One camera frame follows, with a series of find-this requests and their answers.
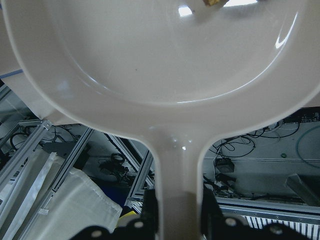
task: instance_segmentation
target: white ladle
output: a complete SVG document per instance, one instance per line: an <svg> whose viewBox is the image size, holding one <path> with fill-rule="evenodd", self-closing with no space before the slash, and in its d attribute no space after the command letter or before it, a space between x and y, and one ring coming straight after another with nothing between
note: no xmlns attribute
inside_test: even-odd
<svg viewBox="0 0 320 240"><path fill-rule="evenodd" d="M150 148L161 240L200 238L211 143L276 122L320 90L320 1L2 7L16 57L44 98L82 124Z"/></svg>

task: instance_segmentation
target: brown object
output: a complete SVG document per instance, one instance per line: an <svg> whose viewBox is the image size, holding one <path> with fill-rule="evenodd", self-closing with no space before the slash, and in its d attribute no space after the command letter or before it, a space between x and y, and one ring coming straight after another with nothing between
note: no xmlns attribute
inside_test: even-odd
<svg viewBox="0 0 320 240"><path fill-rule="evenodd" d="M217 4L218 2L220 2L220 0L203 0L203 2L205 3L205 5L207 6L212 6Z"/></svg>

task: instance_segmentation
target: screw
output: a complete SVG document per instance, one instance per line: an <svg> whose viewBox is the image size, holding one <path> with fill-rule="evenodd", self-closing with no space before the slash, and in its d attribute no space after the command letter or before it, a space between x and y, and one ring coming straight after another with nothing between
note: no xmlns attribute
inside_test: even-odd
<svg viewBox="0 0 320 240"><path fill-rule="evenodd" d="M229 227L235 227L237 225L237 221L231 217L226 218L224 222Z"/></svg>
<svg viewBox="0 0 320 240"><path fill-rule="evenodd" d="M142 221L136 221L133 225L136 229L140 229L144 226L144 223Z"/></svg>
<svg viewBox="0 0 320 240"><path fill-rule="evenodd" d="M93 238L99 238L101 236L102 236L102 231L100 231L100 230L95 230L91 233L91 237L93 237Z"/></svg>
<svg viewBox="0 0 320 240"><path fill-rule="evenodd" d="M277 225L273 225L270 227L270 232L272 232L273 234L276 234L276 235L281 235L283 234L284 232L282 231L282 229L277 226Z"/></svg>

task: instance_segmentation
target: blue stripe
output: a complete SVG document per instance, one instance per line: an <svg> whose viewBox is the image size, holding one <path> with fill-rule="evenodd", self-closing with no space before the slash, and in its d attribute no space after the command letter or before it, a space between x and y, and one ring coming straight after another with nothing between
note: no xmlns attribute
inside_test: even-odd
<svg viewBox="0 0 320 240"><path fill-rule="evenodd" d="M16 74L20 74L20 73L23 73L23 72L24 71L22 71L22 69L19 69L19 70L16 70L16 71L12 71L12 72L0 75L0 79L4 79L4 78L10 77L10 76L13 76L13 75L16 75Z"/></svg>

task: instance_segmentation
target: bolt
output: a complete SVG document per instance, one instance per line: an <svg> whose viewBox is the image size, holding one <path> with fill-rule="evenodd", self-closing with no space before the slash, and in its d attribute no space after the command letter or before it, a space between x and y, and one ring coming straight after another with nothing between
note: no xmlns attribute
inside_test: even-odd
<svg viewBox="0 0 320 240"><path fill-rule="evenodd" d="M276 234L276 235L281 235L283 234L284 232L282 231L282 229L277 226L277 225L273 225L270 227L270 232L272 232L273 234Z"/></svg>
<svg viewBox="0 0 320 240"><path fill-rule="evenodd" d="M231 217L226 218L224 222L229 227L235 227L237 225L237 221Z"/></svg>
<svg viewBox="0 0 320 240"><path fill-rule="evenodd" d="M95 231L93 231L92 233L91 233L91 237L93 237L94 239L95 238L99 238L99 237L101 237L102 236L102 231L100 231L100 230L95 230Z"/></svg>
<svg viewBox="0 0 320 240"><path fill-rule="evenodd" d="M140 229L144 226L144 223L142 221L136 221L133 225L136 229Z"/></svg>

